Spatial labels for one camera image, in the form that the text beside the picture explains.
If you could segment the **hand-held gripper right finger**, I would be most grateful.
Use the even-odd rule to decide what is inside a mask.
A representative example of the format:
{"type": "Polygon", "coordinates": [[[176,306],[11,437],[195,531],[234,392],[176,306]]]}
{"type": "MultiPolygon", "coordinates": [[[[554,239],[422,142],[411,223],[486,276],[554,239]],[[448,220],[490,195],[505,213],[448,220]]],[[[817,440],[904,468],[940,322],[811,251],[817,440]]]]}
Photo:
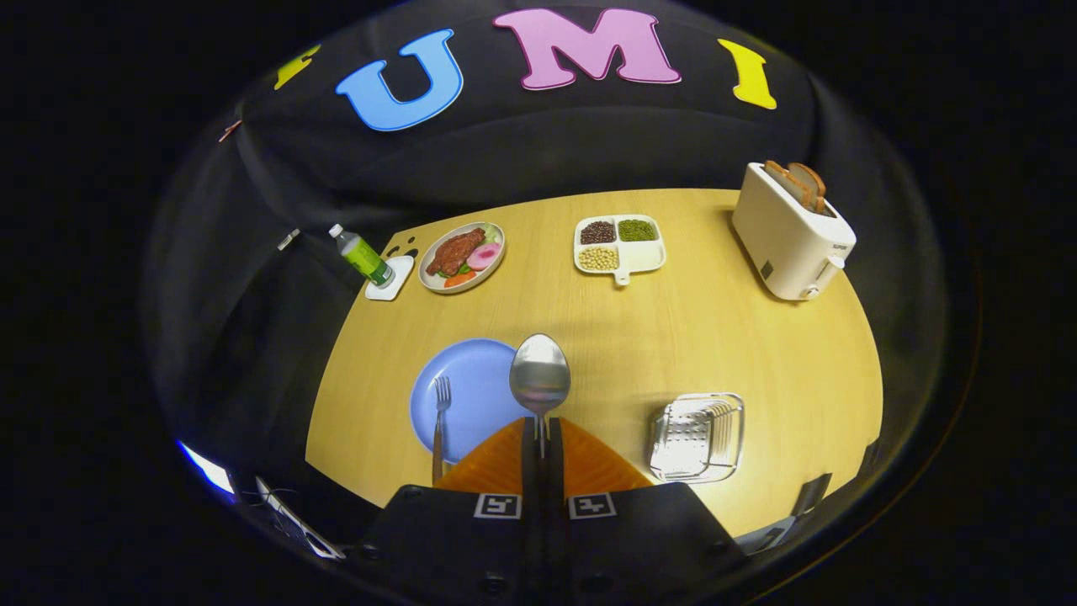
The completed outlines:
{"type": "Polygon", "coordinates": [[[569,496],[563,423],[543,449],[544,603],[702,603],[749,556],[680,482],[569,496]]]}

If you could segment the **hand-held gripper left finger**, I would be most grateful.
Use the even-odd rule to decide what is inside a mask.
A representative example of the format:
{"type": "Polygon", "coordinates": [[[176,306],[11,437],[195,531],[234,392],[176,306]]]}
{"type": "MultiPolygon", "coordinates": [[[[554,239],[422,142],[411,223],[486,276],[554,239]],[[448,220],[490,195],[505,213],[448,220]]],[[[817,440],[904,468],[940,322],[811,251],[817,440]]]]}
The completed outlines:
{"type": "Polygon", "coordinates": [[[401,487],[349,556],[394,603],[530,603],[544,576],[543,463],[526,419],[516,492],[401,487]]]}

